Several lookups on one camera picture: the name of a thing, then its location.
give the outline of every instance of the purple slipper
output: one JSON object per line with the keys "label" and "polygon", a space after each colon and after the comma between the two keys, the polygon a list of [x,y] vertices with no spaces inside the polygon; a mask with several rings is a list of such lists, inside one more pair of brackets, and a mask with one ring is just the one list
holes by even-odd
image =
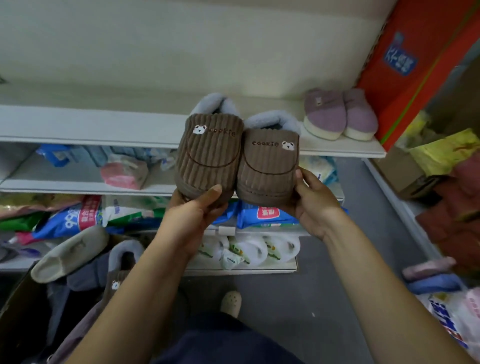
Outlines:
{"label": "purple slipper", "polygon": [[343,93],[347,109],[347,127],[343,134],[349,138],[368,141],[378,130],[378,120],[365,98],[365,91],[353,88]]}
{"label": "purple slipper", "polygon": [[307,92],[304,108],[303,125],[313,135],[336,140],[345,130],[347,114],[340,91],[314,88]]}

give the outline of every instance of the dark blue pants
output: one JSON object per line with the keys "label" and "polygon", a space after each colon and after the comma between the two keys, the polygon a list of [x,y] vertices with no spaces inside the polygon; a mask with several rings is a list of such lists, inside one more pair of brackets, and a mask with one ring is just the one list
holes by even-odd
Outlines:
{"label": "dark blue pants", "polygon": [[196,315],[155,364],[301,364],[273,340],[222,312]]}

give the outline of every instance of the white wall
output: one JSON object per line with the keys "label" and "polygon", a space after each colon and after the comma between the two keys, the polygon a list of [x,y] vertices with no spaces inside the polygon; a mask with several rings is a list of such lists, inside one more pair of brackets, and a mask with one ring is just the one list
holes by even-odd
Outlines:
{"label": "white wall", "polygon": [[299,97],[313,86],[353,85],[395,0],[302,0],[294,11],[289,1],[235,3],[3,0],[0,74]]}

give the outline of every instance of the gray floor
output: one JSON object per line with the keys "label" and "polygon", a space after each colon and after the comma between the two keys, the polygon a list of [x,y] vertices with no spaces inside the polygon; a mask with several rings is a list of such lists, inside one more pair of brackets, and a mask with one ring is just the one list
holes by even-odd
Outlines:
{"label": "gray floor", "polygon": [[[425,260],[360,159],[337,158],[344,206],[392,270]],[[329,260],[315,238],[302,239],[298,273],[184,278],[192,313],[217,310],[236,288],[240,320],[271,337],[307,364],[373,363],[358,321]]]}

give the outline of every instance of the hand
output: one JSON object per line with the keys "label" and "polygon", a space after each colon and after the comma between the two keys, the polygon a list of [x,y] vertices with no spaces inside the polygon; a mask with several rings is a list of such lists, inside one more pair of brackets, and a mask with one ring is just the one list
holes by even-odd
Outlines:
{"label": "hand", "polygon": [[300,198],[296,198],[281,209],[296,217],[310,235],[323,239],[326,232],[335,224],[335,220],[346,214],[332,191],[312,172],[299,167],[295,171],[295,178],[295,190]]}
{"label": "hand", "polygon": [[228,204],[210,207],[221,194],[222,186],[217,184],[196,200],[185,203],[180,192],[175,190],[155,240],[175,244],[190,259],[197,252],[205,229],[228,207]]}

